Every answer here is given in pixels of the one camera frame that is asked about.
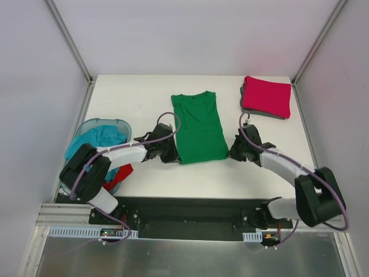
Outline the green t shirt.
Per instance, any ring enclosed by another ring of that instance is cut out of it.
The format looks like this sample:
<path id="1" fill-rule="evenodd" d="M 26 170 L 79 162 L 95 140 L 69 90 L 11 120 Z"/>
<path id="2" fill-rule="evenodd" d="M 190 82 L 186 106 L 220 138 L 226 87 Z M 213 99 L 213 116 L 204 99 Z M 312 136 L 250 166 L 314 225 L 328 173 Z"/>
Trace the green t shirt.
<path id="1" fill-rule="evenodd" d="M 217 111 L 216 94 L 205 91 L 197 95 L 172 95 L 176 146 L 182 165 L 223 160 L 228 146 Z"/>

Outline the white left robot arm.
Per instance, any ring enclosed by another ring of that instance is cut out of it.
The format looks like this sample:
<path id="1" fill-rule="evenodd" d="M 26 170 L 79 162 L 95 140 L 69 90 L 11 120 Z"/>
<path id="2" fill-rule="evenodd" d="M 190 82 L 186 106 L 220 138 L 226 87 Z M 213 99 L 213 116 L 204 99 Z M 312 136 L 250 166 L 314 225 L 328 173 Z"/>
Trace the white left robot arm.
<path id="1" fill-rule="evenodd" d="M 174 134 L 171 125 L 158 123 L 153 131 L 135 138 L 134 143 L 111 147 L 83 144 L 64 166 L 59 179 L 69 188 L 72 200 L 91 205 L 102 212 L 101 216 L 108 224 L 117 224 L 122 211 L 117 207 L 118 200 L 103 187 L 107 173 L 156 157 L 163 163 L 178 161 Z"/>

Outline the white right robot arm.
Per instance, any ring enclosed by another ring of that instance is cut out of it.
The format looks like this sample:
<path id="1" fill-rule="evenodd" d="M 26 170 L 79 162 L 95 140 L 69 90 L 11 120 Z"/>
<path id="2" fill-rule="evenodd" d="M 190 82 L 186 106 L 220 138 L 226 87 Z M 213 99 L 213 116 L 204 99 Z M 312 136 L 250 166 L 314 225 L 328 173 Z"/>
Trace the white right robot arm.
<path id="1" fill-rule="evenodd" d="M 293 198 L 275 197 L 263 202 L 248 218 L 252 226 L 265 230 L 280 219 L 293 219 L 308 227 L 324 224 L 333 230 L 348 230 L 347 208 L 331 169 L 302 165 L 281 153 L 274 144 L 263 143 L 258 129 L 248 123 L 240 125 L 228 156 L 270 170 L 295 190 Z"/>

